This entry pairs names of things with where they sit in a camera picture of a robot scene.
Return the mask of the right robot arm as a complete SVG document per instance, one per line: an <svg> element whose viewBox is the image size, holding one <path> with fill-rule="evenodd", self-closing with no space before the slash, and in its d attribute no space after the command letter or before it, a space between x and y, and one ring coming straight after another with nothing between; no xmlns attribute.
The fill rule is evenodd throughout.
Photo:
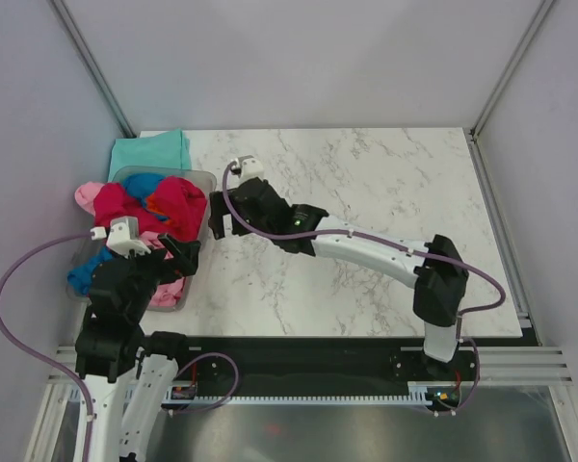
<svg viewBox="0 0 578 462"><path fill-rule="evenodd" d="M256 234L283 251L349 262L389 276L413 291L413 313L424 323L424 372L436 379L457 366L458 311L468 272L452 241L436 235L429 242L371 234L326 210L290 205L265 180L250 179L209 196L209 226L225 236L225 217L236 236Z"/></svg>

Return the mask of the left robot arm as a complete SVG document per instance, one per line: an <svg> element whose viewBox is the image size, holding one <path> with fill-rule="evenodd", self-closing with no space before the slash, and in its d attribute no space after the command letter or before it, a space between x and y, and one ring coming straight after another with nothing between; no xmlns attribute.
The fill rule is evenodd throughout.
<svg viewBox="0 0 578 462"><path fill-rule="evenodd" d="M128 251L92 273L90 304L75 343L83 380L81 420L92 435L77 439L87 461L143 461L151 430L174 378L192 367L185 335L146 335L141 320L157 288L196 274L198 241L163 234L161 247Z"/></svg>

